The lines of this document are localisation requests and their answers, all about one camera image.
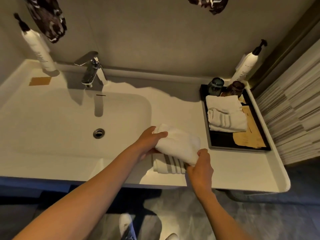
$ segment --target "white towel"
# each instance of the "white towel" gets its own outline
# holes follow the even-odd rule
[[[200,138],[166,124],[157,126],[154,133],[163,131],[167,131],[168,136],[161,138],[155,148],[163,154],[176,157],[194,166],[198,161]]]
[[[152,155],[153,171],[162,174],[185,174],[186,165],[183,161],[165,154],[156,153]]]
[[[248,126],[247,117],[242,111],[225,114],[216,109],[208,110],[208,121],[211,131],[245,132]]]
[[[242,111],[241,102],[236,95],[226,97],[208,95],[205,100],[208,110],[216,109],[225,114]]]
[[[238,96],[206,96],[208,121],[211,131],[245,132],[247,117]]]

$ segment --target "soap dispenser bottle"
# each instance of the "soap dispenser bottle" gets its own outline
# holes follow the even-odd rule
[[[50,49],[41,35],[38,32],[30,29],[29,26],[21,20],[18,13],[14,13],[14,18],[19,21],[22,37],[25,39],[34,54],[37,56],[37,59],[43,69],[49,72],[57,70],[54,61],[49,54]]]
[[[261,40],[261,44],[254,49],[253,52],[244,55],[240,61],[240,63],[235,68],[236,72],[229,81],[229,85],[232,84],[234,81],[244,82],[247,74],[251,71],[253,66],[256,64],[258,60],[258,56],[262,50],[262,46],[267,46],[266,40]]]

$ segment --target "white sink basin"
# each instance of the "white sink basin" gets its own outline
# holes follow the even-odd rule
[[[151,105],[135,94],[55,89],[2,115],[0,123],[2,150],[114,158],[150,126]],[[105,136],[96,139],[99,128]]]

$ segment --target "white shoe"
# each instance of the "white shoe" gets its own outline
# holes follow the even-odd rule
[[[179,237],[177,234],[172,233],[165,240],[179,240]]]
[[[121,239],[137,240],[136,233],[134,232],[134,225],[132,224],[132,218],[129,214],[126,213],[120,215],[119,229]]]

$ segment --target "white countertop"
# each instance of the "white countertop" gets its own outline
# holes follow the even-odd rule
[[[32,93],[43,92],[56,88],[66,88],[64,78],[66,70],[82,72],[70,66],[59,66],[60,75],[52,77],[47,86],[36,86]],[[183,77],[165,76],[141,72],[124,72],[105,70],[106,76],[143,77],[125,78],[109,77],[110,84],[103,88],[103,92],[138,94],[145,97],[151,104],[151,125],[166,123],[179,129],[197,135],[201,139],[201,147],[208,149],[205,121],[202,104],[199,98],[199,84],[204,80]],[[35,61],[26,60],[16,72],[0,87],[1,114],[10,112],[11,108],[23,106],[20,94],[26,94],[32,77],[47,76]],[[265,130],[272,151],[270,152],[244,152],[209,149],[211,165],[214,169],[212,187],[218,189],[252,190],[266,192],[285,192],[290,188],[290,180],[281,162],[279,154],[270,137],[267,127],[262,119],[252,94],[258,117]],[[51,179],[67,181],[87,181],[106,167],[112,159],[85,158],[74,156],[35,155],[22,154],[14,151],[0,152],[0,176]],[[185,175],[159,174],[153,171],[151,160],[139,163],[129,178],[126,185],[130,187],[167,188],[186,186]]]

